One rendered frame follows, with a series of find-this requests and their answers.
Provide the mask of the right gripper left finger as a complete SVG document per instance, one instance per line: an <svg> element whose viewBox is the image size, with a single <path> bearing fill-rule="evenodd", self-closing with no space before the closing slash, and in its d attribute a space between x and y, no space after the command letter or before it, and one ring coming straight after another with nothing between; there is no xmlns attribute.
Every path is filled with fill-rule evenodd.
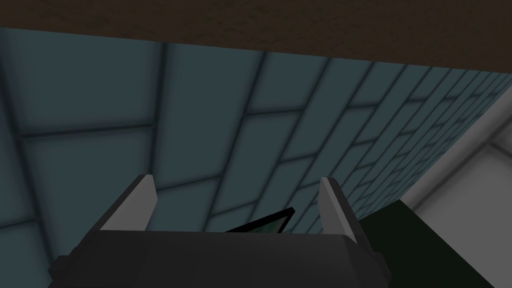
<svg viewBox="0 0 512 288"><path fill-rule="evenodd" d="M98 221L106 231L145 231L158 201L154 178L140 174Z"/></svg>

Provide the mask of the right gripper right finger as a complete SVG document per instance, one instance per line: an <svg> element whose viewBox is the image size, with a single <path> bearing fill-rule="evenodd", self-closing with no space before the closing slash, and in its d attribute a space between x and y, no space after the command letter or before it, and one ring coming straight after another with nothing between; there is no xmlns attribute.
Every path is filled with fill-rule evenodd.
<svg viewBox="0 0 512 288"><path fill-rule="evenodd" d="M324 234L345 235L364 251L373 249L340 185L333 177L319 182L319 215Z"/></svg>

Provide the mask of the black framed picture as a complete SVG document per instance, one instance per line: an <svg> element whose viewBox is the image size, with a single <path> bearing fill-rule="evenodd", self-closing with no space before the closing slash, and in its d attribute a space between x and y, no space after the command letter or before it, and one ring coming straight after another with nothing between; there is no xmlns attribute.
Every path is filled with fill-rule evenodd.
<svg viewBox="0 0 512 288"><path fill-rule="evenodd" d="M290 222L295 209L286 208L279 212L266 215L260 219L251 221L247 224L226 231L227 233L282 233L286 225Z"/></svg>

